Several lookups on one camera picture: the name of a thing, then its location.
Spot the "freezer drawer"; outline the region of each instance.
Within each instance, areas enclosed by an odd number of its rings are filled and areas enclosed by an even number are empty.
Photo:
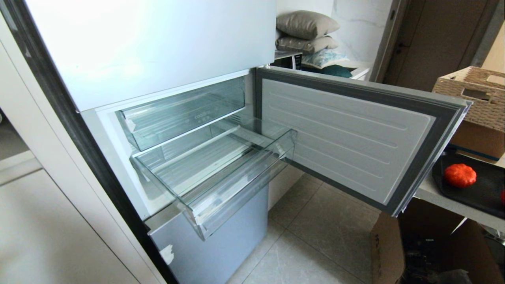
[[[205,240],[292,159],[296,132],[255,118],[225,118],[131,162],[169,191]]]
[[[244,78],[208,85],[116,112],[128,141],[140,151],[244,107]]]

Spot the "black tray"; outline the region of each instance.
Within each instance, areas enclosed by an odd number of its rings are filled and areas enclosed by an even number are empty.
[[[443,174],[448,166],[462,163],[475,170],[477,181],[469,187],[457,188],[446,182]],[[500,198],[505,189],[505,168],[444,152],[433,166],[432,175],[438,189],[447,198],[505,219],[505,206]]]

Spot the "cardboard box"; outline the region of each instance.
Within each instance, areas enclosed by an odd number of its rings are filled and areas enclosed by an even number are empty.
[[[413,236],[436,241],[443,271],[464,269],[473,284],[504,284],[479,224],[467,220],[451,234],[462,219],[418,199],[413,199],[398,219],[381,213],[371,233],[373,284],[401,283],[406,265],[402,238]]]
[[[461,123],[449,143],[487,162],[496,162],[505,153],[505,133],[468,121]]]

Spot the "cabinet door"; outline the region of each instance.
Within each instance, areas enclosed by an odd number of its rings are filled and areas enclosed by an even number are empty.
[[[256,71],[256,116],[295,129],[291,163],[396,216],[471,102],[277,67]]]
[[[0,185],[0,283],[138,283],[45,170]]]

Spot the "pillow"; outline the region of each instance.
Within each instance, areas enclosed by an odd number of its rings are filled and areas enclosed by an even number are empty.
[[[332,18],[311,11],[296,11],[279,16],[276,26],[291,36],[310,40],[334,32],[340,27]]]
[[[349,61],[347,55],[336,50],[323,49],[314,54],[304,55],[301,64],[306,67],[323,69],[330,65],[338,64],[341,61]]]
[[[282,32],[278,29],[275,29],[275,40],[278,40],[282,37]]]
[[[307,67],[302,67],[301,69],[303,71],[309,71],[309,72],[344,77],[344,78],[351,78],[352,77],[351,72],[347,68],[342,67],[340,65],[331,65],[331,66],[325,67],[323,69],[307,68]]]
[[[313,54],[322,49],[335,49],[338,46],[331,36],[323,36],[314,40],[286,36],[278,39],[275,45],[280,51],[299,51],[304,54]]]

